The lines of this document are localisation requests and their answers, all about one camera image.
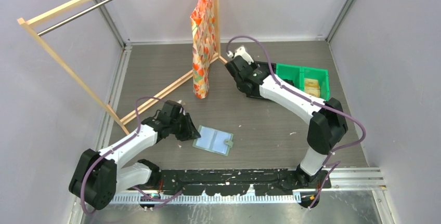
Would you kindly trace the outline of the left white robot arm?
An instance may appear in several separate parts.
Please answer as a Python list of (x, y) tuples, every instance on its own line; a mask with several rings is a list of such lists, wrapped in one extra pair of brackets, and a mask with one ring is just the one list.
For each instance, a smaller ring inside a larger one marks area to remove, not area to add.
[(126, 166), (141, 151), (170, 135), (179, 141), (201, 137), (190, 114), (176, 101), (165, 101), (154, 116), (137, 121), (137, 128), (116, 143), (98, 151), (87, 149), (81, 154), (69, 191), (80, 199), (85, 214), (105, 208), (123, 190), (141, 185), (152, 190), (159, 185), (158, 165), (141, 159)]

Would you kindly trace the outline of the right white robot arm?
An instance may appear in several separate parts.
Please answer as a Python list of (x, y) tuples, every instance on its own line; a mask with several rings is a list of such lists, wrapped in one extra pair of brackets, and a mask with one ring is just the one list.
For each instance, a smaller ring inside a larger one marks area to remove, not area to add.
[(317, 98), (297, 89), (271, 73), (271, 64), (256, 63), (236, 56), (225, 65), (236, 87), (247, 97), (271, 100), (300, 117), (308, 125), (308, 149), (294, 177), (300, 186), (310, 188), (334, 146), (348, 131), (341, 103)]

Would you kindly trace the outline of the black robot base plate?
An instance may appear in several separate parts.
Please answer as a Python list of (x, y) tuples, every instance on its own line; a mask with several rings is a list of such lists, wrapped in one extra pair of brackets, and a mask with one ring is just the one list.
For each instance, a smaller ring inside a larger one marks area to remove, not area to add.
[(153, 174), (153, 179), (137, 187), (174, 195), (209, 196), (245, 195), (253, 188), (255, 195), (290, 195), (293, 190), (309, 189), (317, 192), (321, 186), (331, 188), (325, 180), (327, 171), (321, 170), (312, 181), (295, 170), (273, 169), (164, 169)]

